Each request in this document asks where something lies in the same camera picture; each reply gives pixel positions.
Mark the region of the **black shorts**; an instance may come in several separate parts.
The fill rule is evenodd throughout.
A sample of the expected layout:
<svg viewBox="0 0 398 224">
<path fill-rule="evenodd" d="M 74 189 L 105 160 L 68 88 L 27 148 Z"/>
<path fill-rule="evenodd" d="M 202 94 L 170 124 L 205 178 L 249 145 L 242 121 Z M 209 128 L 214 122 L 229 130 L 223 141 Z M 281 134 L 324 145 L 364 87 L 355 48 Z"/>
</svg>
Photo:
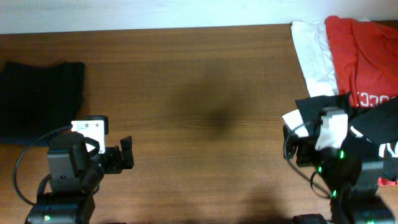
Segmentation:
<svg viewBox="0 0 398 224">
<path fill-rule="evenodd" d="M 83 104 L 85 64 L 34 67 L 7 62 L 1 72 L 1 142 L 27 146 L 74 120 Z"/>
</svg>

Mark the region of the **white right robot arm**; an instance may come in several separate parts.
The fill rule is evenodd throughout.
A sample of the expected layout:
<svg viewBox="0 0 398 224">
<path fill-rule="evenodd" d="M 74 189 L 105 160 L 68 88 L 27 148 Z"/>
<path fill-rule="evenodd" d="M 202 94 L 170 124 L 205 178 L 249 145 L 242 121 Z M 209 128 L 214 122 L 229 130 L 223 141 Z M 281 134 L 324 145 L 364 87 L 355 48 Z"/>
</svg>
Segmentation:
<svg viewBox="0 0 398 224">
<path fill-rule="evenodd" d="M 299 137 L 286 124 L 283 135 L 285 161 L 318 197 L 330 201 L 332 223 L 397 223 L 377 194 L 382 160 L 362 159 L 332 147 L 318 151 L 315 136 Z"/>
</svg>

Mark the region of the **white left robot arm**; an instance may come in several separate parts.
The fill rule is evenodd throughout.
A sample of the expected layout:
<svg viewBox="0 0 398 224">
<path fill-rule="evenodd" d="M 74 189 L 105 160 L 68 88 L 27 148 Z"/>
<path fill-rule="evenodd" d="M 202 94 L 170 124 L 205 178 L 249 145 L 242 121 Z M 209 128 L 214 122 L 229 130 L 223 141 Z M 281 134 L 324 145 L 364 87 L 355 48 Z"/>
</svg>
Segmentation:
<svg viewBox="0 0 398 224">
<path fill-rule="evenodd" d="M 26 223 L 89 223 L 95 209 L 94 194 L 106 174 L 134 167 L 132 137 L 120 146 L 99 153 L 99 142 L 80 133 L 51 140 L 47 160 L 50 174 L 39 184 L 37 201 Z"/>
</svg>

